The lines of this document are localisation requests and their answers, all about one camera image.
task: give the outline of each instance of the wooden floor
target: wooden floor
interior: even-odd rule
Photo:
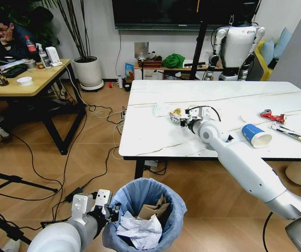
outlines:
[[[110,89],[106,84],[99,92],[82,93],[82,96],[89,104],[110,106],[114,111],[120,111],[122,106],[127,107],[129,93],[116,86]],[[83,185],[91,177],[103,173],[108,150],[113,147],[114,125],[105,119],[96,118],[93,112],[87,112],[87,115],[85,128],[74,144],[68,160],[65,194]],[[74,115],[59,115],[54,122],[59,131],[65,134],[73,118]],[[51,179],[63,179],[66,156],[60,155],[41,122],[22,124],[13,133],[33,149],[35,168],[40,174]],[[301,187],[285,178],[284,169],[288,163],[270,162],[270,165],[292,192],[301,195]],[[116,192],[133,179],[134,166],[133,161],[116,160],[111,156],[107,175],[94,180],[86,188],[86,192],[91,193],[100,188]],[[0,172],[57,187],[56,183],[48,183],[34,174],[30,152],[17,139],[0,143]],[[262,227],[269,213],[267,207],[241,189],[219,162],[170,161],[165,176],[148,172],[144,176],[153,177],[174,189],[182,196],[188,208],[182,234],[169,251],[264,251]],[[21,184],[9,185],[0,192],[25,198],[43,198],[49,195],[47,191]],[[59,195],[38,202],[0,196],[0,213],[19,226],[39,227],[40,221],[51,220],[51,207],[58,200]],[[68,217],[70,207],[70,204],[64,203],[58,212],[58,218]],[[287,223],[288,221],[277,216],[272,217],[266,235],[269,251],[297,251],[285,233]],[[37,233],[29,229],[24,231],[29,238]],[[6,241],[5,233],[0,230],[0,244],[3,245]],[[20,250],[26,249],[27,246],[22,243]],[[101,237],[98,237],[86,251],[111,250],[104,248]]]

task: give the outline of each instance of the dark jacket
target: dark jacket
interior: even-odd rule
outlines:
[[[28,59],[33,56],[30,54],[26,45],[25,36],[29,36],[33,43],[36,43],[35,36],[21,25],[14,24],[12,47],[7,51],[0,42],[0,60],[4,60],[5,56],[12,56],[15,59]]]

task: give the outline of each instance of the white bowl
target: white bowl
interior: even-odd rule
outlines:
[[[17,82],[21,86],[30,86],[33,84],[33,78],[30,76],[22,77],[22,78],[17,79]]]

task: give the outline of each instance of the box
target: box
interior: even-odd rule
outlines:
[[[155,206],[144,204],[137,219],[150,219],[150,217],[154,214],[156,214],[158,219],[162,216],[165,210],[167,210],[169,205],[170,203],[167,203],[167,200],[162,194]]]

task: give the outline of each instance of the green bag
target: green bag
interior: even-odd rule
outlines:
[[[179,54],[172,54],[162,62],[162,65],[168,68],[183,68],[185,57]]]

